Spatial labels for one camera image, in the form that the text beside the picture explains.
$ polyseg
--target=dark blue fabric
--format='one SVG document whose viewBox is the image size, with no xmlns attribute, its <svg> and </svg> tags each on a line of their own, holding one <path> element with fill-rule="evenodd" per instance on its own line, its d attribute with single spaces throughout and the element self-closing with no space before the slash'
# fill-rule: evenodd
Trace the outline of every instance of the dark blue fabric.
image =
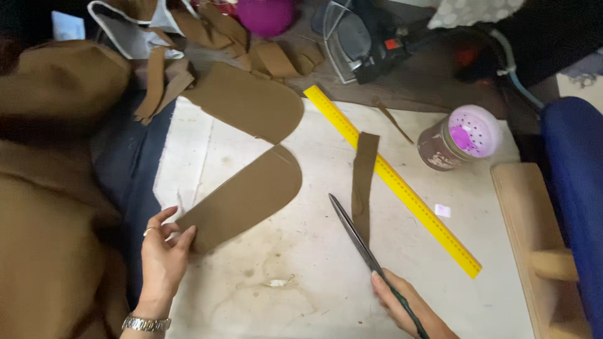
<svg viewBox="0 0 603 339">
<path fill-rule="evenodd" d="M 603 339 L 603 116 L 570 97 L 547 105 L 541 124 L 582 304 L 594 338 Z"/>
<path fill-rule="evenodd" d="M 126 92 L 90 145 L 96 180 L 122 214 L 117 245 L 128 267 L 132 308 L 142 288 L 142 234 L 148 220 L 161 210 L 153 183 L 175 107 L 174 100 L 144 126 L 132 118 L 144 96 L 145 91 Z"/>
</svg>

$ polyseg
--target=gold ring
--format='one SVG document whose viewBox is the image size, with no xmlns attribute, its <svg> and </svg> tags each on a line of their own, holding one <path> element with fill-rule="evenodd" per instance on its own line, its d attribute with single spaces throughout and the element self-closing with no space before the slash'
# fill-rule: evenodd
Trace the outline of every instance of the gold ring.
<svg viewBox="0 0 603 339">
<path fill-rule="evenodd" d="M 145 232 L 142 234 L 142 236 L 147 236 L 147 233 L 149 232 L 149 230 L 159 230 L 159 229 L 156 227 L 149 227 L 149 228 L 145 229 Z"/>
</svg>

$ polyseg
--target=silver watch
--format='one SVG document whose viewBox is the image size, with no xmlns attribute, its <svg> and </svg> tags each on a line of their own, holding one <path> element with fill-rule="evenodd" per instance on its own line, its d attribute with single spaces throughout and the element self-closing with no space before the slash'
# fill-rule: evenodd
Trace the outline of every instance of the silver watch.
<svg viewBox="0 0 603 339">
<path fill-rule="evenodd" d="M 172 320 L 167 318 L 165 320 L 151 320 L 151 319 L 142 319 L 136 318 L 132 316 L 130 313 L 124 320 L 124 324 L 121 326 L 121 329 L 135 329 L 137 331 L 146 331 L 146 332 L 165 332 L 169 329 L 169 326 L 172 324 Z"/>
</svg>

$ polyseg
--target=white cloth with polka dots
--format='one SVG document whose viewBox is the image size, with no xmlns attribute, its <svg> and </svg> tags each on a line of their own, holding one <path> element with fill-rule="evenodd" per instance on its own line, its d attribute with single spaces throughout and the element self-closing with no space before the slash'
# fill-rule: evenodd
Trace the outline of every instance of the white cloth with polka dots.
<svg viewBox="0 0 603 339">
<path fill-rule="evenodd" d="M 455 28 L 478 21 L 497 22 L 515 13 L 524 0 L 442 0 L 428 27 Z"/>
</svg>

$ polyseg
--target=magenta ball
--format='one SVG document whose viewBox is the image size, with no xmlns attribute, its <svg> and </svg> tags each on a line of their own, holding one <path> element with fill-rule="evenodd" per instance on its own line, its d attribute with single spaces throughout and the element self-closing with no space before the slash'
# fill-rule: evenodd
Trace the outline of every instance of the magenta ball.
<svg viewBox="0 0 603 339">
<path fill-rule="evenodd" d="M 291 25 L 294 7 L 294 0 L 239 0 L 237 15 L 252 33 L 274 37 Z"/>
</svg>

